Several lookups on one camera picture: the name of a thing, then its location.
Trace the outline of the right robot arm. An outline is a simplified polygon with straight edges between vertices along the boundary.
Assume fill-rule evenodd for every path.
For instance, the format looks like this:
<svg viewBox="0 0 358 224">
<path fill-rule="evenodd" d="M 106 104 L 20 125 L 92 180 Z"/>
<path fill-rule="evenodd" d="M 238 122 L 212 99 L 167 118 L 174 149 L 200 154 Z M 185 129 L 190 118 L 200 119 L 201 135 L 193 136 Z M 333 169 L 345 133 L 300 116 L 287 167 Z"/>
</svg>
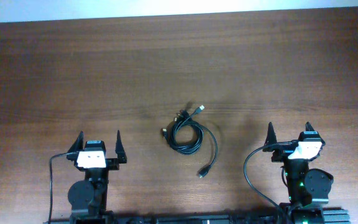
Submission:
<svg viewBox="0 0 358 224">
<path fill-rule="evenodd" d="M 321 169 L 309 168 L 309 163 L 319 157 L 325 141 L 307 122 L 298 139 L 278 142 L 273 124 L 268 124 L 265 152 L 271 152 L 272 162 L 283 164 L 282 175 L 286 180 L 289 204 L 282 207 L 292 223 L 323 223 L 321 207 L 329 202 L 333 176 Z"/>
</svg>

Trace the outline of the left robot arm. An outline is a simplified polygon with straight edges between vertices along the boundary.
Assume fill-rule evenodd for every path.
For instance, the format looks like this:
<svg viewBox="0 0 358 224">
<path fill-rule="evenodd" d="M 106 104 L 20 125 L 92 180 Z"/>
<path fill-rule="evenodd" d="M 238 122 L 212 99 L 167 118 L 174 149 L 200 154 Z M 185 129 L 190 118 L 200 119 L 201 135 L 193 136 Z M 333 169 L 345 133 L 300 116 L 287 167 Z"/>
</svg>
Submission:
<svg viewBox="0 0 358 224">
<path fill-rule="evenodd" d="M 84 179 L 75 182 L 68 191 L 70 223 L 114 223 L 114 214 L 106 204 L 109 172 L 119 170 L 127 162 L 120 132 L 117 132 L 115 153 L 115 158 L 107 158 L 104 141 L 85 141 L 83 132 L 69 148 L 67 159 L 85 173 Z"/>
</svg>

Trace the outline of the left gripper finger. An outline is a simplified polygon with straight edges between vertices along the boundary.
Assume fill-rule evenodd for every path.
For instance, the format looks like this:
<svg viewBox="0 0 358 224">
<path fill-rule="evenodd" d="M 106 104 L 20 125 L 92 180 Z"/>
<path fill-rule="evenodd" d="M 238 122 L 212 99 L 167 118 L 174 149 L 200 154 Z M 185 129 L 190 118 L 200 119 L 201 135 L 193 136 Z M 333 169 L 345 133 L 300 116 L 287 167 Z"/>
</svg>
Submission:
<svg viewBox="0 0 358 224">
<path fill-rule="evenodd" d="M 126 164 L 127 163 L 127 156 L 124 150 L 124 146 L 122 144 L 120 130 L 117 131 L 117 140 L 116 140 L 116 148 L 115 152 L 117 154 L 118 163 Z"/>
<path fill-rule="evenodd" d="M 84 133 L 83 131 L 80 131 L 75 142 L 71 145 L 71 147 L 67 151 L 68 160 L 77 160 L 79 152 L 83 150 L 83 140 L 84 140 Z"/>
</svg>

